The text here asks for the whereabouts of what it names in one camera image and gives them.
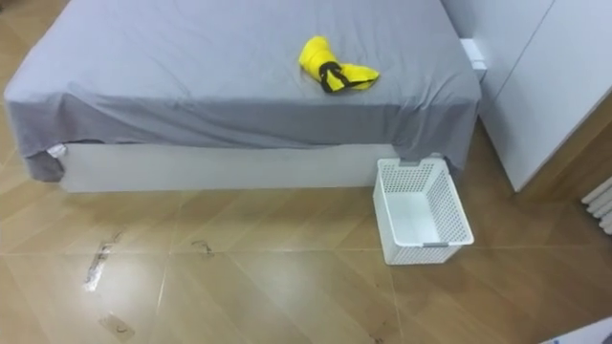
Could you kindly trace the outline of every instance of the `floor tile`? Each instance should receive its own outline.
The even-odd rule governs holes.
[[[67,194],[31,181],[23,168],[0,172],[4,253],[169,252],[180,192]]]
[[[371,188],[188,193],[174,251],[380,248]]]
[[[610,315],[599,249],[464,248],[440,266],[393,268],[401,319],[442,343],[542,342]],[[557,260],[563,251],[576,253],[573,267]],[[579,271],[591,262],[605,278]]]
[[[0,258],[0,343],[148,343],[165,255],[110,255],[95,290],[95,255]]]
[[[376,251],[176,253],[154,343],[399,343]]]

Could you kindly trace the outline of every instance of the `white bed frame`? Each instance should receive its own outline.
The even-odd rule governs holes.
[[[471,39],[462,44],[482,80],[482,55]],[[53,155],[66,170],[60,185],[68,192],[368,186],[378,159],[397,158],[388,144],[222,149],[70,143]]]

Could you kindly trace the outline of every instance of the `mattress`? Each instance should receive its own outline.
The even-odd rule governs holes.
[[[380,79],[325,94],[297,64],[314,35]],[[46,150],[82,141],[391,143],[404,159],[438,152],[461,168],[480,88],[438,0],[72,0],[5,99],[33,177],[56,182]]]

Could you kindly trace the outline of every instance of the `white plastic basket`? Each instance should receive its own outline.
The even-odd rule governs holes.
[[[381,159],[374,206],[388,265],[444,263],[473,244],[470,224],[444,159],[403,166]]]

